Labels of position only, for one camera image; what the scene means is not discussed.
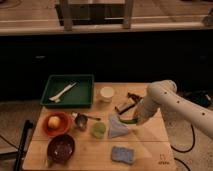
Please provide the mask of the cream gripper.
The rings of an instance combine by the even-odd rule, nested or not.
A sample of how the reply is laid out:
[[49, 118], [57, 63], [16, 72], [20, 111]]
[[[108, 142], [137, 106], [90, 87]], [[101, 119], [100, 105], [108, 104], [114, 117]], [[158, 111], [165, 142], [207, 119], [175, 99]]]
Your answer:
[[133, 118], [137, 120], [137, 125], [142, 125], [153, 117], [157, 110], [157, 103], [150, 98], [144, 98], [136, 105]]

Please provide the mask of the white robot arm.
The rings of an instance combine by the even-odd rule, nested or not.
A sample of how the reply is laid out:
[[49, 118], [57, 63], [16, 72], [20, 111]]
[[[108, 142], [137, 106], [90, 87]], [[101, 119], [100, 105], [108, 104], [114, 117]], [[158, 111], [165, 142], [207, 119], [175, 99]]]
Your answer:
[[136, 105], [133, 118], [137, 119], [138, 125], [144, 124], [161, 106], [177, 112], [213, 139], [213, 111], [180, 97], [177, 85], [172, 80], [150, 83], [146, 88], [146, 96]]

